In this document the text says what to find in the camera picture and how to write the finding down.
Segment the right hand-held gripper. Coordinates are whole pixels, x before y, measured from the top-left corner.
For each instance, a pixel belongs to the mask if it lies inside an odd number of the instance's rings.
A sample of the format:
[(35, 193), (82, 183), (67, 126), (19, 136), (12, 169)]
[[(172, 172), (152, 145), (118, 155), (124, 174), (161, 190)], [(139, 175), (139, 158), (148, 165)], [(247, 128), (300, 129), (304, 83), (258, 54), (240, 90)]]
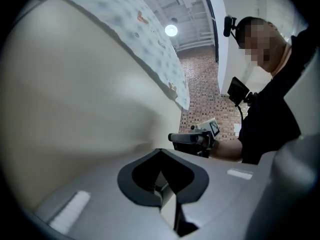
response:
[(173, 142), (176, 151), (208, 158), (219, 133), (218, 123), (215, 118), (212, 118), (192, 125), (190, 133), (170, 133), (168, 140)]

